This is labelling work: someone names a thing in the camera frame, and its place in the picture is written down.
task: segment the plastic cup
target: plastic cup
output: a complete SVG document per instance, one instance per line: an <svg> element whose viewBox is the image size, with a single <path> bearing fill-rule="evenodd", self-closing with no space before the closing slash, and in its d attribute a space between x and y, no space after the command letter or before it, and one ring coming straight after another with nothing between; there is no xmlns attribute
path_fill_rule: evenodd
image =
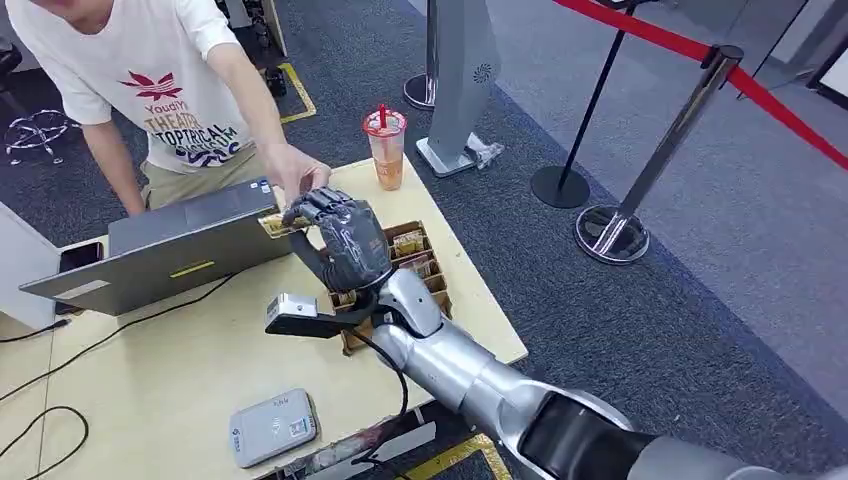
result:
<svg viewBox="0 0 848 480"><path fill-rule="evenodd" d="M371 143L371 155L377 170L377 180L383 190L397 190L403 182L403 137L406 132L406 118L399 112L385 109L385 125L378 110L362 122L362 129L368 134Z"/></svg>

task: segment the white t-shirt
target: white t-shirt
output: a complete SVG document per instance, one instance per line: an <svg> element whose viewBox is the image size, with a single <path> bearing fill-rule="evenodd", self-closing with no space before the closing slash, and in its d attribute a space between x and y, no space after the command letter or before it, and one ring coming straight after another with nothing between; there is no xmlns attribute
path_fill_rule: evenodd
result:
<svg viewBox="0 0 848 480"><path fill-rule="evenodd" d="M191 173L252 143L232 93L206 63L212 47L238 43L214 0L114 0L95 35L29 0L6 0L6 8L65 113L96 125L114 106L147 132L153 165Z"/></svg>

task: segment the floor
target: floor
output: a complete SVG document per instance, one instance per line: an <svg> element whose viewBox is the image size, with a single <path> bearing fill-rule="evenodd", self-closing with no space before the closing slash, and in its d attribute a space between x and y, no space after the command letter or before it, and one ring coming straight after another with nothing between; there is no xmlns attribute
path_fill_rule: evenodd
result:
<svg viewBox="0 0 848 480"><path fill-rule="evenodd" d="M785 25L800 4L769 0L770 8L761 8L764 2L752 1L728 32L729 13L744 2L723 3L724 10L703 3L683 2L677 9L646 4L637 16L706 43L738 43L753 71L770 47L755 39L779 35L780 21ZM490 0L489 8L504 59L499 85L570 148L614 30L547 0ZM758 19L763 13L770 16ZM523 25L533 25L534 34L527 35ZM623 198L699 75L693 62L627 39L578 161ZM736 93L721 92L640 216L699 280L848 416L848 296L838 291L848 273L848 251L833 248L848 241L848 174L750 101L736 101ZM775 93L848 151L844 110L802 85Z"/></svg>
<svg viewBox="0 0 848 480"><path fill-rule="evenodd" d="M287 125L294 144L333 166L365 158L357 119L381 102L409 117L407 140L426 135L429 116L400 96L424 51L424 18L407 0L277 3L318 108ZM741 1L722 0L714 18L702 3L678 3L638 16L703 41L756 37L736 30L756 18L739 15ZM837 291L848 253L828 248L846 239L845 172L725 89L640 211L659 241L631 267L598 264L574 245L578 212L538 202L529 178L565 158L613 31L548 0L488 4L504 69L478 133L506 152L489 170L443 180L409 145L407 154L527 344L519 368L599 395L646 431L781 471L848 463L838 350L848 300ZM626 193L698 75L691 62L625 41L578 156L591 203ZM37 81L21 79L27 105L55 106ZM848 150L839 135L848 112L794 85L778 93ZM122 130L140 161L143 137ZM64 148L75 161L60 167L0 158L0 201L59 245L105 233L123 214L79 139Z"/></svg>

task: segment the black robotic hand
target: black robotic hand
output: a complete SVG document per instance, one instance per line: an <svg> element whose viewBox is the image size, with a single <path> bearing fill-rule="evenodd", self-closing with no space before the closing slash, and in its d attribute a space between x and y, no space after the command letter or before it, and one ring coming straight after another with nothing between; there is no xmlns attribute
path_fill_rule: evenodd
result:
<svg viewBox="0 0 848 480"><path fill-rule="evenodd" d="M331 291L372 286L391 271L389 246L368 202L322 187L302 195L283 215L283 225L297 217L321 229L326 255L303 231L291 235L294 252Z"/></svg>

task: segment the wooden table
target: wooden table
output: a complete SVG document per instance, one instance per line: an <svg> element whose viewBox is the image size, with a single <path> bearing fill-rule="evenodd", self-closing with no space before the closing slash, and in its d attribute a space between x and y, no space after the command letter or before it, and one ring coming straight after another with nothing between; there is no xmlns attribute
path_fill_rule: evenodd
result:
<svg viewBox="0 0 848 480"><path fill-rule="evenodd" d="M0 338L25 335L23 325L0 314ZM20 342L0 344L0 396L47 371L50 334ZM47 382L40 382L0 403L0 450L6 447L44 410ZM35 475L41 447L42 421L0 458L0 478L24 479Z"/></svg>
<svg viewBox="0 0 848 480"><path fill-rule="evenodd" d="M439 258L455 321L504 362L527 354L480 274L407 162L403 187L385 192L373 162L337 169L330 184L368 200L383 227L421 220ZM310 232L320 245L317 229ZM57 365L120 324L195 298L212 284L124 315L88 312L54 335ZM48 405L71 405L91 422L91 437L49 478L252 479L397 412L397 377L370 351L341 354L341 340L266 335L265 309L280 292L319 297L321 283L289 255L240 273L200 303L130 327L50 379ZM259 464L238 468L228 444L235 411L301 387L320 424L316 441ZM410 408L429 394L410 385ZM46 421L42 465L79 440L71 416Z"/></svg>

